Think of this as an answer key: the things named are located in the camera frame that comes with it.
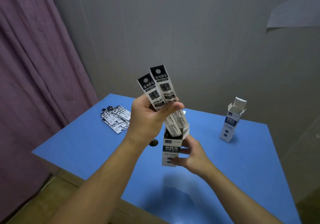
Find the forearm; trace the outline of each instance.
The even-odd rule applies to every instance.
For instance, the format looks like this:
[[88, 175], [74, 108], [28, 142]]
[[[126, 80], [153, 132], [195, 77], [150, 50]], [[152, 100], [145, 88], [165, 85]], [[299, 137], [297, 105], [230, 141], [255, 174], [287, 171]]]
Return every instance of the forearm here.
[[203, 179], [215, 192], [223, 208], [235, 224], [270, 224], [280, 222], [242, 190], [235, 186], [214, 165]]
[[107, 223], [142, 151], [141, 147], [125, 138], [48, 223]]

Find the hand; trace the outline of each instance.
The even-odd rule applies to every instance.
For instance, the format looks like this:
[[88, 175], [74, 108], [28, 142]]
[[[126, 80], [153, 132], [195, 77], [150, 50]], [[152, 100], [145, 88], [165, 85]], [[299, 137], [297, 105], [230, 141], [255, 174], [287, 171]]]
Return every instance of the hand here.
[[156, 112], [146, 95], [136, 98], [132, 103], [126, 138], [145, 148], [159, 134], [163, 121], [183, 108], [182, 103], [170, 102]]
[[178, 166], [183, 166], [191, 173], [204, 178], [205, 175], [215, 169], [215, 166], [207, 157], [199, 141], [188, 135], [182, 142], [180, 153], [189, 154], [189, 157], [175, 157], [171, 163]]

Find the purple curtain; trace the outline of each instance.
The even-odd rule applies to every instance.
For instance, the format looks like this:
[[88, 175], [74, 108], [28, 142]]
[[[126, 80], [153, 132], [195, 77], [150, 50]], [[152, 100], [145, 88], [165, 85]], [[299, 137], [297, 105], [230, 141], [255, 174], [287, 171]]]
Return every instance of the purple curtain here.
[[31, 151], [98, 102], [53, 0], [0, 0], [0, 221], [49, 172]]

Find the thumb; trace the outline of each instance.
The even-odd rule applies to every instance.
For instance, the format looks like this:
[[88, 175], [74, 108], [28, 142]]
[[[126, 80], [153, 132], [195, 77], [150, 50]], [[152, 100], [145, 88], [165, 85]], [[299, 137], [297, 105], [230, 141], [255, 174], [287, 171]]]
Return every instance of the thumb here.
[[187, 157], [175, 157], [171, 159], [171, 163], [177, 166], [186, 167]]
[[170, 102], [163, 106], [156, 114], [158, 119], [163, 122], [169, 115], [173, 114], [177, 110], [184, 109], [183, 103], [180, 102]]

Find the blue table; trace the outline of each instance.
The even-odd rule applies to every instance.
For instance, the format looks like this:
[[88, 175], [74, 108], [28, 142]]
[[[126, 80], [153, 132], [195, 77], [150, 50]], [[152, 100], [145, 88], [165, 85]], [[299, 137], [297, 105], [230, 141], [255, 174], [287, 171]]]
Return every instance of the blue table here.
[[[112, 154], [126, 132], [117, 135], [101, 121], [101, 109], [133, 98], [109, 94], [33, 153], [88, 179]], [[231, 181], [284, 223], [300, 224], [267, 125], [241, 120], [230, 143], [219, 139], [225, 116], [186, 109], [190, 134]], [[134, 168], [122, 199], [169, 223], [232, 223], [218, 198], [183, 167], [161, 165], [164, 127], [156, 147], [148, 146]]]

